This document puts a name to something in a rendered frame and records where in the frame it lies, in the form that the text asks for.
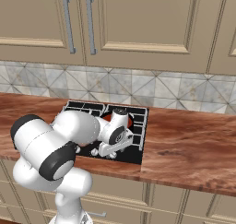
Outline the beige wall cupboard door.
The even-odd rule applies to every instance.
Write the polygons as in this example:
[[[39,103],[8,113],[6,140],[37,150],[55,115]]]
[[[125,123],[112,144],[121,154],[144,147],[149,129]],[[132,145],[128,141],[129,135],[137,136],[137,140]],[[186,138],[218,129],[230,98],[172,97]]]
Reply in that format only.
[[[222,0],[94,0],[90,54],[86,0],[79,0],[86,64],[205,73]]]
[[[0,61],[83,65],[78,0],[70,0],[76,53],[69,52],[63,0],[0,0]]]
[[[236,76],[236,0],[222,0],[207,72]]]

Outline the beige drawer front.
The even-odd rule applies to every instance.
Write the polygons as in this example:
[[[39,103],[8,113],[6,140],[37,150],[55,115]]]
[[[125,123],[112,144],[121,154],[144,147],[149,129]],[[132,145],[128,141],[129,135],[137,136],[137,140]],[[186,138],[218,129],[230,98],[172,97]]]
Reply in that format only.
[[[104,201],[129,206],[147,206],[144,194],[146,186],[142,182],[93,174],[90,192],[81,201]]]
[[[87,195],[81,198],[82,207],[87,212],[106,212],[105,218],[91,216],[94,224],[145,224],[145,211],[126,204],[121,199],[111,199],[102,195]]]
[[[236,224],[236,197],[149,185],[148,224]]]
[[[15,161],[0,159],[0,181],[16,183],[13,177],[13,169],[15,166]]]

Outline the black hob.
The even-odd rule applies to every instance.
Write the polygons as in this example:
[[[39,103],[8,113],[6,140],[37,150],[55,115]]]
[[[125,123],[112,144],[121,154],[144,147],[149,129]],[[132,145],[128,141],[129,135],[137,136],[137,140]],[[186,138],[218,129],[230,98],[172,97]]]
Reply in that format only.
[[[115,153],[117,154],[117,157],[112,160],[141,165],[143,157],[143,148],[145,145],[146,138],[146,129],[148,125],[149,108],[69,100],[66,106],[63,107],[62,112],[86,112],[88,114],[101,118],[104,113],[113,113],[115,109],[125,110],[127,111],[128,115],[133,116],[133,126],[131,128],[127,127],[126,129],[127,136],[133,135],[133,143],[129,147],[116,151]],[[100,143],[101,141],[96,140],[95,142],[88,144],[86,147],[80,147],[81,150],[78,155],[84,157],[94,157],[91,155],[91,150],[96,148],[99,152]],[[99,153],[94,158],[111,159],[110,155],[101,157]]]

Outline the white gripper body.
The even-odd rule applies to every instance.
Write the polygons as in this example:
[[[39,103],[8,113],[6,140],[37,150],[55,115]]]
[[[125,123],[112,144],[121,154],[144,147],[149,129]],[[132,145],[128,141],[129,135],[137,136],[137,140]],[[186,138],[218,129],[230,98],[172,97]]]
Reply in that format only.
[[[132,143],[133,143],[133,135],[126,136],[115,145],[108,145],[108,144],[105,144],[104,142],[101,142],[100,147],[99,147],[99,155],[101,157],[105,157],[120,149],[129,147]]]

